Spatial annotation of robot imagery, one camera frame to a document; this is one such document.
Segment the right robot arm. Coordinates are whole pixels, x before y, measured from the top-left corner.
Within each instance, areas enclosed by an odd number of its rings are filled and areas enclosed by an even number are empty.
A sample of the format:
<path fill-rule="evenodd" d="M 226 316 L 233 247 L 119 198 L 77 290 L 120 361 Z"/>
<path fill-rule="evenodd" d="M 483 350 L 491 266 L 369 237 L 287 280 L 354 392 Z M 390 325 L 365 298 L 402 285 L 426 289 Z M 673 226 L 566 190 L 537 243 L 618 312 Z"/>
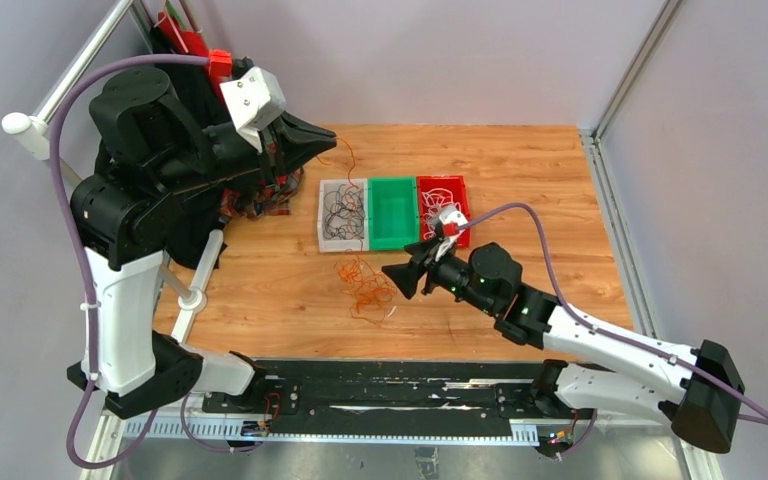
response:
<path fill-rule="evenodd" d="M 534 408 L 624 413 L 669 427 L 685 442 L 725 454 L 732 448 L 745 386 L 729 350 L 665 342 L 601 321 L 523 282 L 523 267 L 496 243 L 458 257 L 442 241 L 406 246 L 410 258 L 381 271 L 407 298 L 437 287 L 490 316 L 517 344 L 581 358 L 549 360 L 535 380 Z"/>

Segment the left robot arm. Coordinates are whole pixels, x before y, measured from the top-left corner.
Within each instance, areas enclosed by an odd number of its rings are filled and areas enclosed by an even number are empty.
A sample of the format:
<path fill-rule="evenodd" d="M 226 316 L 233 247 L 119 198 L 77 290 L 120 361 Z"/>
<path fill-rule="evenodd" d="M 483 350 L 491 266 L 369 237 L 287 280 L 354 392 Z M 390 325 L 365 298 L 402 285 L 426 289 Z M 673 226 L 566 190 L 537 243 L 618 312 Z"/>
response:
<path fill-rule="evenodd" d="M 243 413 L 270 393 L 248 357 L 190 347 L 153 327 L 155 289 L 166 256 L 182 261 L 195 219 L 219 218 L 223 195 L 274 182 L 335 147 L 334 132 L 285 110 L 275 78 L 253 67 L 230 82 L 231 118 L 203 126 L 152 65 L 105 73 L 90 116 L 106 158 L 80 182 L 68 217 L 92 294 L 75 385 L 105 394 L 128 419 L 199 392 L 222 395 Z"/>

